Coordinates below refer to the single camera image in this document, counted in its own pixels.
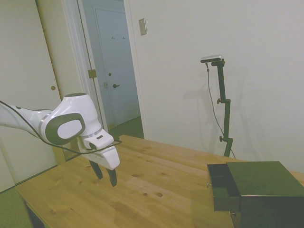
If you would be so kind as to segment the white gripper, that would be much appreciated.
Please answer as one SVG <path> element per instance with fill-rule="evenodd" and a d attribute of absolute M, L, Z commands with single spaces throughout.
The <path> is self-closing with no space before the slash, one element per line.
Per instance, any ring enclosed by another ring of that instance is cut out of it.
<path fill-rule="evenodd" d="M 109 140 L 104 140 L 102 138 L 87 138 L 84 139 L 83 142 L 81 142 L 80 138 L 78 138 L 77 145 L 81 153 L 99 150 L 98 152 L 85 154 L 83 157 L 90 160 L 90 165 L 99 180 L 103 178 L 99 165 L 106 167 L 110 183 L 113 187 L 115 187 L 117 185 L 115 168 L 120 164 L 120 159 L 116 148 L 112 145 L 113 142 L 113 138 L 110 138 Z"/>

